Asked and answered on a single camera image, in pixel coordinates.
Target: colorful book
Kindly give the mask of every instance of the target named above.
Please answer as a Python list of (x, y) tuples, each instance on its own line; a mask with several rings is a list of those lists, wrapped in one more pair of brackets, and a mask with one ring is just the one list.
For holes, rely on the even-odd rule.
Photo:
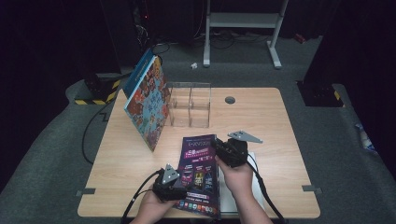
[(149, 49), (123, 88), (128, 97), (124, 110), (153, 151), (168, 116), (170, 92), (160, 59)]
[(178, 170), (187, 198), (174, 207), (195, 214), (220, 219), (219, 168), (216, 150), (210, 142), (214, 134), (184, 137)]

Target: gray carpet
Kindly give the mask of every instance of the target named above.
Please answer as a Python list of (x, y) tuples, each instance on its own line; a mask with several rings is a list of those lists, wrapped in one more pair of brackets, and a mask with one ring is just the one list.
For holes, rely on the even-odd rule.
[[(354, 125), (359, 122), (342, 85), (334, 88), (345, 107), (307, 107), (296, 80), (302, 80), (320, 39), (299, 44), (279, 39), (282, 69), (275, 70), (264, 38), (235, 42), (211, 50), (211, 66), (202, 67), (203, 47), (163, 45), (163, 71), (170, 81), (211, 82), (214, 87), (276, 87), (280, 89), (317, 195), (321, 215), (291, 219), (297, 223), (396, 223), (396, 183), (379, 156), (361, 148)], [(230, 41), (213, 41), (222, 48)], [(191, 69), (192, 63), (198, 68)], [(81, 139), (101, 105), (75, 105), (82, 81), (65, 93), (69, 106), (37, 137), (0, 196), (1, 223), (119, 223), (119, 218), (79, 217), (79, 190), (92, 166), (81, 154)], [(88, 158), (94, 160), (113, 104), (93, 119), (85, 136)], [(175, 222), (164, 220), (162, 223)]]

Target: dark background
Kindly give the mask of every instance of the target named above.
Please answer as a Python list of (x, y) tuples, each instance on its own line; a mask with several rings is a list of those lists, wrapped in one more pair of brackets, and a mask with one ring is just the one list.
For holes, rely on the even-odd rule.
[[(121, 2), (130, 6), (135, 21), (133, 11), (139, 6), (138, 16), (150, 36), (191, 43), (199, 28), (205, 27), (199, 25), (202, 1), (159, 0), (156, 7), (153, 0)], [(212, 1), (213, 11), (277, 12), (279, 7), (277, 0)], [(161, 9), (174, 12), (153, 13)], [(395, 9), (390, 0), (295, 0), (289, 2), (280, 31), (286, 38), (324, 35), (305, 80), (346, 85), (366, 132), (393, 175)], [(104, 11), (99, 0), (0, 3), (1, 189), (40, 132), (69, 104), (64, 95), (67, 87), (92, 74), (123, 73)], [(145, 21), (146, 14), (153, 15), (150, 21)], [(79, 27), (74, 32), (68, 26), (71, 18), (72, 27)], [(129, 47), (134, 59), (142, 52), (136, 46), (137, 41)]]

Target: left hand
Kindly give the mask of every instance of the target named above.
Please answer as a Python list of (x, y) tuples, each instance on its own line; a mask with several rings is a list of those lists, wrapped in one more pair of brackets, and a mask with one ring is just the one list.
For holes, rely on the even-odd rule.
[(152, 191), (152, 185), (140, 203), (139, 211), (131, 224), (153, 224), (159, 221), (177, 201), (161, 202)]

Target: acrylic divider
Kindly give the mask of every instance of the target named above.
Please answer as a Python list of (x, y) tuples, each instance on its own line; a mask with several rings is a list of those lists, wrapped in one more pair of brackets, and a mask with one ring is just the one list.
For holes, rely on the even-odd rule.
[(168, 82), (166, 86), (171, 92), (168, 124), (175, 127), (209, 127), (210, 83)]

